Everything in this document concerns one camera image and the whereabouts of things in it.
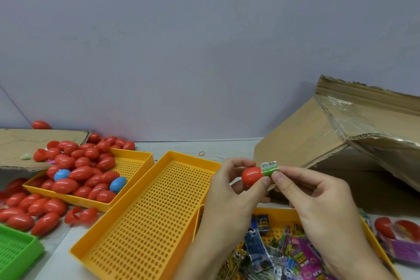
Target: fingernail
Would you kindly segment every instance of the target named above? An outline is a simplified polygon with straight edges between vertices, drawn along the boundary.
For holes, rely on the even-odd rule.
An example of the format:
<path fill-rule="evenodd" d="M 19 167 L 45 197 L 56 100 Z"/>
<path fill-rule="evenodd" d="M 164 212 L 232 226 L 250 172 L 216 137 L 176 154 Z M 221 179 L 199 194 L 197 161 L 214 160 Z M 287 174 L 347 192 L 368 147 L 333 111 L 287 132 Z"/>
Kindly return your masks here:
<path fill-rule="evenodd" d="M 278 184 L 283 180 L 284 174 L 282 172 L 279 171 L 275 171 L 272 175 L 271 178 L 273 179 L 273 181 Z"/>
<path fill-rule="evenodd" d="M 271 179 L 270 179 L 270 177 L 268 177 L 268 176 L 264 176 L 263 178 L 262 178 L 262 182 L 264 183 L 264 185 L 265 186 L 270 186 L 270 183 L 271 183 Z"/>

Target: yellow plastic tray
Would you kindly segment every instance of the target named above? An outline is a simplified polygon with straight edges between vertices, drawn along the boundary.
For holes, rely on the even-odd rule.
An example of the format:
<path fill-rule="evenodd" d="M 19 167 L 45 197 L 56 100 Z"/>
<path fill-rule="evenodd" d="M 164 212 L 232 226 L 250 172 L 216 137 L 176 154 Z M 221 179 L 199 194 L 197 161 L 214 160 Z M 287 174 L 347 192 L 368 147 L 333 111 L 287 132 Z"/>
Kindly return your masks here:
<path fill-rule="evenodd" d="M 102 280 L 169 280 L 220 163 L 169 151 L 70 249 Z"/>
<path fill-rule="evenodd" d="M 67 203 L 71 203 L 76 206 L 82 206 L 86 208 L 97 208 L 102 212 L 106 212 L 109 208 L 111 208 L 115 203 L 117 203 L 118 199 L 120 199 L 128 190 L 153 166 L 155 161 L 153 160 L 152 153 L 148 152 L 140 152 L 136 150 L 123 150 L 123 149 L 111 149 L 115 156 L 115 166 L 112 170 L 120 173 L 121 176 L 127 178 L 127 183 L 121 189 L 121 191 L 117 194 L 117 196 L 112 200 L 111 203 L 101 203 L 99 201 L 93 201 L 90 199 L 85 199 L 81 197 L 76 197 L 72 195 L 66 194 L 58 194 L 53 191 L 49 191 L 42 188 L 32 187 L 29 186 L 31 181 L 35 178 L 43 176 L 46 174 L 46 170 L 41 171 L 40 173 L 36 174 L 32 177 L 29 181 L 23 184 L 24 188 L 26 188 L 31 193 L 39 193 L 46 197 L 51 198 L 60 198 L 63 199 Z"/>
<path fill-rule="evenodd" d="M 197 234 L 198 228 L 200 227 L 200 215 L 204 212 L 204 205 L 201 205 L 195 221 L 195 228 L 194 228 L 194 236 L 192 240 L 194 240 L 195 235 Z M 289 208 L 264 208 L 264 207 L 257 207 L 254 212 L 254 215 L 268 215 L 268 220 L 270 224 L 270 231 L 263 233 L 262 240 L 269 244 L 271 240 L 276 237 L 279 239 L 281 234 L 283 233 L 286 225 L 293 225 L 293 223 L 300 224 L 299 216 L 295 209 Z M 385 251 L 379 244 L 378 240 L 376 239 L 375 235 L 370 230 L 369 226 L 366 222 L 362 219 L 363 222 L 363 230 L 365 231 L 365 236 L 370 243 L 371 248 L 375 251 L 376 255 L 381 258 L 385 263 L 388 265 L 389 269 L 391 269 L 398 280 L 402 280 L 398 272 L 396 271 L 394 265 L 392 264 L 391 260 L 389 260 L 388 256 L 386 255 Z M 238 245 L 236 248 L 238 252 L 241 252 L 242 243 Z M 244 277 L 241 277 L 238 273 L 235 275 L 235 280 L 246 280 Z"/>

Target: hand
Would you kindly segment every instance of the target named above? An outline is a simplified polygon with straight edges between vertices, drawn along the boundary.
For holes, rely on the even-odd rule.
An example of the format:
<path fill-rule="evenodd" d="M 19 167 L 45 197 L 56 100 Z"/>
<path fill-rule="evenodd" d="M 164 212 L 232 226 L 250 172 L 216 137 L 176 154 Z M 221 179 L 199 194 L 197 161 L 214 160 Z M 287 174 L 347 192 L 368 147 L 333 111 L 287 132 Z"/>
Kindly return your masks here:
<path fill-rule="evenodd" d="M 366 279 L 374 267 L 374 278 L 393 279 L 369 247 L 344 180 L 295 167 L 280 167 L 271 178 L 297 210 L 307 237 L 336 277 Z"/>
<path fill-rule="evenodd" d="M 255 165 L 250 159 L 228 159 L 212 177 L 196 240 L 211 240 L 211 246 L 218 248 L 224 258 L 243 240 L 257 204 L 270 202 L 269 177 L 261 178 L 251 188 L 242 180 L 230 185 L 246 167 Z"/>

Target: person's right hand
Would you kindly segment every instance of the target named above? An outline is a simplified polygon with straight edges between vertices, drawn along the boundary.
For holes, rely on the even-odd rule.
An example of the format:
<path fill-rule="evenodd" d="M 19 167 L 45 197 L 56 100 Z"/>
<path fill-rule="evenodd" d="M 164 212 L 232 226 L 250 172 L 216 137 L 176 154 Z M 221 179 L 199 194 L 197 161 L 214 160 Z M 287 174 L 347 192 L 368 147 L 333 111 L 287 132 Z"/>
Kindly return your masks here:
<path fill-rule="evenodd" d="M 370 249 L 350 187 L 339 179 L 313 170 L 280 167 L 271 175 L 276 191 L 297 210 L 307 237 L 339 279 L 364 279 L 366 267 L 384 267 Z M 390 273 L 385 270 L 386 279 Z M 385 279 L 377 274 L 377 279 Z"/>

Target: person's left hand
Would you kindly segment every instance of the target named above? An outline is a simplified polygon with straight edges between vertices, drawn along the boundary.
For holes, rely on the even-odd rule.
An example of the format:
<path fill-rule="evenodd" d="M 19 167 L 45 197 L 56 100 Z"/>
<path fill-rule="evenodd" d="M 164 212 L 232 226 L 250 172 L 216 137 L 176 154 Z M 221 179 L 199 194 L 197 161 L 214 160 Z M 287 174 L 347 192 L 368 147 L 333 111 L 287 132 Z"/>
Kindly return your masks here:
<path fill-rule="evenodd" d="M 240 177 L 245 168 L 255 165 L 250 159 L 231 158 L 213 175 L 195 241 L 227 257 L 243 240 L 257 204 L 270 202 L 267 197 L 270 177 L 260 178 L 249 189 L 242 180 L 230 183 Z"/>

